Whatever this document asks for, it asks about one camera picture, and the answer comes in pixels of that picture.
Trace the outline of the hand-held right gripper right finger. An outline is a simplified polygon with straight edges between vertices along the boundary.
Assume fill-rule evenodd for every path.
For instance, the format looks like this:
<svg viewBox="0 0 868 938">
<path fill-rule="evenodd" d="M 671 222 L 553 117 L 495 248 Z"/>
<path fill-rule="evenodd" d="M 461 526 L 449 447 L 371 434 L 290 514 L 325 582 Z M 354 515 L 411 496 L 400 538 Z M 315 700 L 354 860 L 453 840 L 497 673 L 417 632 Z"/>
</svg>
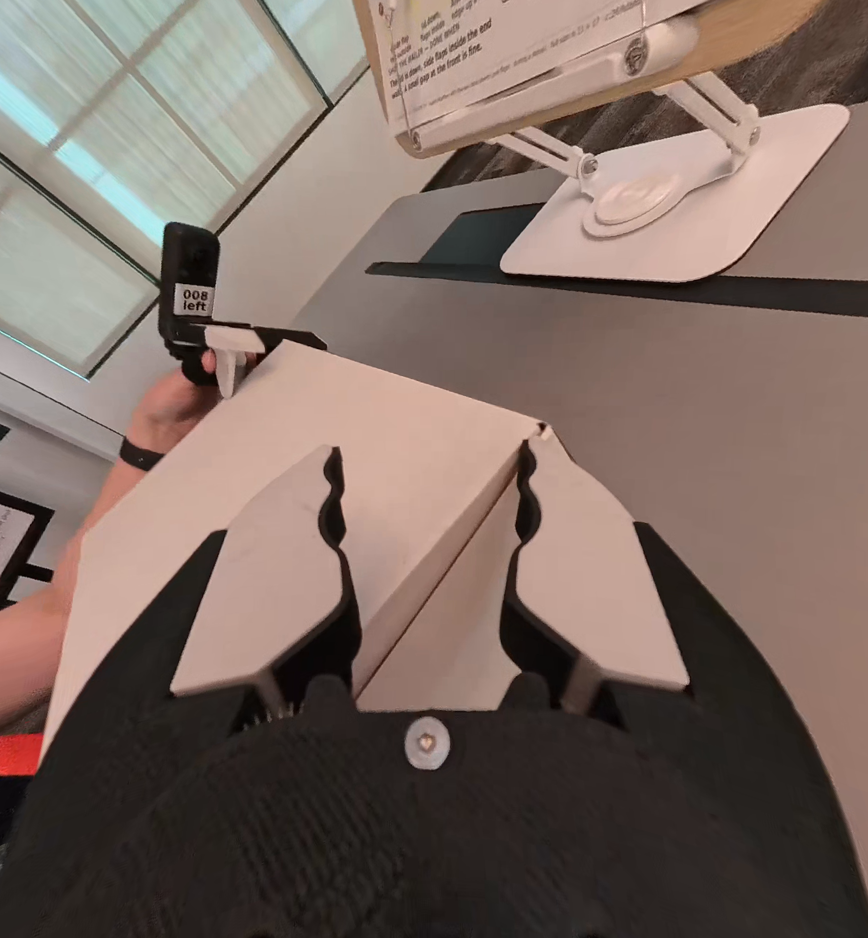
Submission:
<svg viewBox="0 0 868 938">
<path fill-rule="evenodd" d="M 521 444 L 499 640 L 550 704 L 585 714 L 608 682 L 684 691 L 690 676 L 635 521 L 557 436 Z"/>
</svg>

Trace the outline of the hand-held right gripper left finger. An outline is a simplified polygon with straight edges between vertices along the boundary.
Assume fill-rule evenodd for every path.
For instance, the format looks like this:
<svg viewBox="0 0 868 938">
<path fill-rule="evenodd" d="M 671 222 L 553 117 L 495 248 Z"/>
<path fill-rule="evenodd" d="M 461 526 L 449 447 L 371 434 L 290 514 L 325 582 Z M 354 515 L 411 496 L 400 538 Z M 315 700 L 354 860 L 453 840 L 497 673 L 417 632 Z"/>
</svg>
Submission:
<svg viewBox="0 0 868 938">
<path fill-rule="evenodd" d="M 178 697 L 252 686 L 303 698 L 323 674 L 353 687 L 360 613 L 342 542 L 339 448 L 322 445 L 229 524 L 171 681 Z"/>
</svg>

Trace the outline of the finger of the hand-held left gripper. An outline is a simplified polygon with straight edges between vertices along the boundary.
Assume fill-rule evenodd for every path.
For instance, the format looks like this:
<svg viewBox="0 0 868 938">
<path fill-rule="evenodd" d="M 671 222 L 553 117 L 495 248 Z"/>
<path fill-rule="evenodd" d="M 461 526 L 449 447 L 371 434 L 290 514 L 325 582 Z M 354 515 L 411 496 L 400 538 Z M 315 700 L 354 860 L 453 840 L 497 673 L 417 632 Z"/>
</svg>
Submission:
<svg viewBox="0 0 868 938">
<path fill-rule="evenodd" d="M 268 326 L 209 325 L 206 347 L 215 354 L 215 377 L 223 400 L 231 399 L 253 366 L 282 342 L 327 351 L 327 344 L 311 332 Z"/>
</svg>

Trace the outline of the white cabinet door panel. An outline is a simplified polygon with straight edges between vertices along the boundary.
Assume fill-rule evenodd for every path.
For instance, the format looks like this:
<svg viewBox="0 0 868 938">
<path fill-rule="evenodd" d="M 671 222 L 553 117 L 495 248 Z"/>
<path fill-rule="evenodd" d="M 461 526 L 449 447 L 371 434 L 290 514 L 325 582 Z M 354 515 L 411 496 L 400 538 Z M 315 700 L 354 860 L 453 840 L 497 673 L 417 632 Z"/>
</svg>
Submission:
<svg viewBox="0 0 868 938">
<path fill-rule="evenodd" d="M 86 533 L 43 734 L 209 533 L 339 448 L 361 696 L 510 485 L 538 421 L 297 343 L 279 346 Z"/>
</svg>

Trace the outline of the person's left forearm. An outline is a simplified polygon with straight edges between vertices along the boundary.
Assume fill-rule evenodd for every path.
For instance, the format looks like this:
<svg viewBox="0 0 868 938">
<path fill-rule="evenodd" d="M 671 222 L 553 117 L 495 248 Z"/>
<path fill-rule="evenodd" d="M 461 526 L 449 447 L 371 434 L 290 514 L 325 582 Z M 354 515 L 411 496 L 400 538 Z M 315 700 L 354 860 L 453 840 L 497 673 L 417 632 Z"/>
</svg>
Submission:
<svg viewBox="0 0 868 938">
<path fill-rule="evenodd" d="M 0 731 L 49 699 L 60 666 L 84 536 L 146 473 L 142 467 L 117 461 L 88 517 L 64 549 L 52 581 L 0 611 Z"/>
</svg>

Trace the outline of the person's left hand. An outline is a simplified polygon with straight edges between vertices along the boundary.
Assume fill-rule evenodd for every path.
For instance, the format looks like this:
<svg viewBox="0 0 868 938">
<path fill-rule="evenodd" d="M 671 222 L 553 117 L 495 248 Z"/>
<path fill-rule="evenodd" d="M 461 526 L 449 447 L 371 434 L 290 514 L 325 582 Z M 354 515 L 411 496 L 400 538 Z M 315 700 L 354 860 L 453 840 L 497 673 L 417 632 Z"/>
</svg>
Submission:
<svg viewBox="0 0 868 938">
<path fill-rule="evenodd" d="M 195 376 L 177 368 L 161 378 L 135 407 L 124 436 L 164 456 L 175 448 L 220 400 L 214 375 L 203 372 L 198 383 Z"/>
</svg>

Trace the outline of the black wristband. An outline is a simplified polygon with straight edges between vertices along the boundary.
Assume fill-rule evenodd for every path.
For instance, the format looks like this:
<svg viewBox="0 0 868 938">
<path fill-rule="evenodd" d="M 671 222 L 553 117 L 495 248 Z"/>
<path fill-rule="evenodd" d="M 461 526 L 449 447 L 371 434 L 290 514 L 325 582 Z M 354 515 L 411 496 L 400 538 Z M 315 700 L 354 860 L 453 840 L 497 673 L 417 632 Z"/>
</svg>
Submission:
<svg viewBox="0 0 868 938">
<path fill-rule="evenodd" d="M 156 467 L 164 455 L 164 453 L 140 447 L 125 436 L 120 446 L 118 459 L 120 463 L 146 473 Z"/>
</svg>

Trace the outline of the red object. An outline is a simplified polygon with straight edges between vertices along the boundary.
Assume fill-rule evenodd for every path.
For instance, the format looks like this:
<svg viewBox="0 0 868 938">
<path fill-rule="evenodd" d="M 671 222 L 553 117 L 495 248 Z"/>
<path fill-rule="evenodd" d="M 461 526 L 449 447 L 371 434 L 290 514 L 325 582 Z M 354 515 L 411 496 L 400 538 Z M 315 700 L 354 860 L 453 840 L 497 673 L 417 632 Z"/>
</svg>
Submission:
<svg viewBox="0 0 868 938">
<path fill-rule="evenodd" d="M 42 733 L 0 735 L 0 778 L 34 776 L 41 760 L 42 742 Z"/>
</svg>

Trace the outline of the printed instruction sheet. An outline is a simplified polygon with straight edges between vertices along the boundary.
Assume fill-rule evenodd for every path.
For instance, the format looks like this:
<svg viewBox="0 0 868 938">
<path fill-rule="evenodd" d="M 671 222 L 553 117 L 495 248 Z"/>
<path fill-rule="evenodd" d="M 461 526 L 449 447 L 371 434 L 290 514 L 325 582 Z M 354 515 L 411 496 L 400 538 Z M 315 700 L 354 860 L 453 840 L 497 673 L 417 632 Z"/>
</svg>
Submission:
<svg viewBox="0 0 868 938">
<path fill-rule="evenodd" d="M 393 135 L 697 6 L 695 1 L 365 3 Z"/>
</svg>

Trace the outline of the white folding stand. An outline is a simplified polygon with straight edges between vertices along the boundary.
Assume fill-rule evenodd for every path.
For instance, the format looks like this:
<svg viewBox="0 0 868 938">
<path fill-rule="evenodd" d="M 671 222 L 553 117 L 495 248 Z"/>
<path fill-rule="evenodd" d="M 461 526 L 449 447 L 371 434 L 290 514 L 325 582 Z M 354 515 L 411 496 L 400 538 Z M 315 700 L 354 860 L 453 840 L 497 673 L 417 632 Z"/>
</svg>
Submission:
<svg viewBox="0 0 868 938">
<path fill-rule="evenodd" d="M 564 179 L 501 255 L 503 273 L 664 284 L 718 273 L 755 244 L 850 120 L 830 103 L 762 116 L 717 71 L 647 93 L 701 129 L 598 154 L 534 126 L 490 142 Z"/>
</svg>

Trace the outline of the wooden board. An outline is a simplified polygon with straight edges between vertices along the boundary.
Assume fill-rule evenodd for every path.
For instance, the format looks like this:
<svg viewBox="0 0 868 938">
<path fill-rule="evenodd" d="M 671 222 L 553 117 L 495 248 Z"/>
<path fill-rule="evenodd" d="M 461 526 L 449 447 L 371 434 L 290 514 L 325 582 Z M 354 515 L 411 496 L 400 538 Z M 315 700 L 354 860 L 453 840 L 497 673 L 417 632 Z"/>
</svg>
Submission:
<svg viewBox="0 0 868 938">
<path fill-rule="evenodd" d="M 375 87 L 378 51 L 366 2 L 353 2 Z M 820 2 L 699 2 L 699 6 L 407 132 L 393 135 L 413 158 L 431 158 L 526 127 L 715 72 L 772 46 Z"/>
</svg>

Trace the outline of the window with white frame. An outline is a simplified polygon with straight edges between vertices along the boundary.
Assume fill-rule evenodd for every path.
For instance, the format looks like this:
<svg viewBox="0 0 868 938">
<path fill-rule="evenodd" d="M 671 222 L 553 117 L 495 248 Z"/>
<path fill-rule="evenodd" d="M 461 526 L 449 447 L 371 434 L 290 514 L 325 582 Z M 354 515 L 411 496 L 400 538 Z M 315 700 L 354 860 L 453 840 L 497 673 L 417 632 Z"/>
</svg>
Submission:
<svg viewBox="0 0 868 938">
<path fill-rule="evenodd" d="M 0 1 L 0 334 L 89 377 L 367 59 L 342 1 Z"/>
</svg>

